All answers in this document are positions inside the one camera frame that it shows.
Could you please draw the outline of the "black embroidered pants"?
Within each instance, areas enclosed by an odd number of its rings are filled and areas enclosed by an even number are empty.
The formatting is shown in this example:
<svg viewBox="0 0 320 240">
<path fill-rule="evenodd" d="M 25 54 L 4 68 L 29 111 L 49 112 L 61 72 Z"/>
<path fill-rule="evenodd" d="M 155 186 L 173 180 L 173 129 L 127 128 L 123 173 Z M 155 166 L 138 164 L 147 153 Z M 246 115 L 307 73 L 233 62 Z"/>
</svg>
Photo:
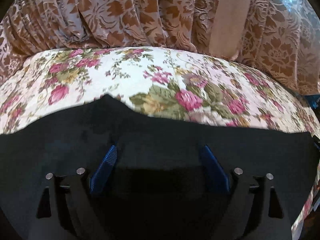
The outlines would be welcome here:
<svg viewBox="0 0 320 240">
<path fill-rule="evenodd" d="M 150 118 L 106 95 L 1 135 L 1 239 L 28 239 L 46 175 L 117 161 L 90 203 L 108 239 L 213 239 L 223 214 L 199 152 L 208 146 L 224 170 L 273 175 L 290 224 L 316 176 L 312 136 Z"/>
</svg>

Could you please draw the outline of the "brown floral curtain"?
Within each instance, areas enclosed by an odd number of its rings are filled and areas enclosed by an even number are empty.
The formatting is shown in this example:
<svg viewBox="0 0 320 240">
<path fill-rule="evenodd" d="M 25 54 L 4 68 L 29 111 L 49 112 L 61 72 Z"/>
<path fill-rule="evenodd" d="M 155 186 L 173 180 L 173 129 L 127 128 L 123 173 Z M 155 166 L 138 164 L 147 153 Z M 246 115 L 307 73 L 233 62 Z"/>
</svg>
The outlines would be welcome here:
<svg viewBox="0 0 320 240">
<path fill-rule="evenodd" d="M 1 1 L 1 81 L 55 48 L 154 46 L 257 68 L 319 93 L 319 17 L 308 0 Z"/>
</svg>

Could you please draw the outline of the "floral bed sheet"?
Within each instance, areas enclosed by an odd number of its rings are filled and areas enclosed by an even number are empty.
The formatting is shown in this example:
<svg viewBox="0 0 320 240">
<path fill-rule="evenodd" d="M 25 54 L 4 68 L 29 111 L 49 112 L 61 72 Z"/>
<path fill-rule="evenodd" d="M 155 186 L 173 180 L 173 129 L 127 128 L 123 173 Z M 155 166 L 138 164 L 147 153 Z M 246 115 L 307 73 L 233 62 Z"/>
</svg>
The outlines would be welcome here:
<svg viewBox="0 0 320 240">
<path fill-rule="evenodd" d="M 151 117 L 319 135 L 307 101 L 252 67 L 155 47 L 53 49 L 1 84 L 1 133 L 109 95 Z"/>
</svg>

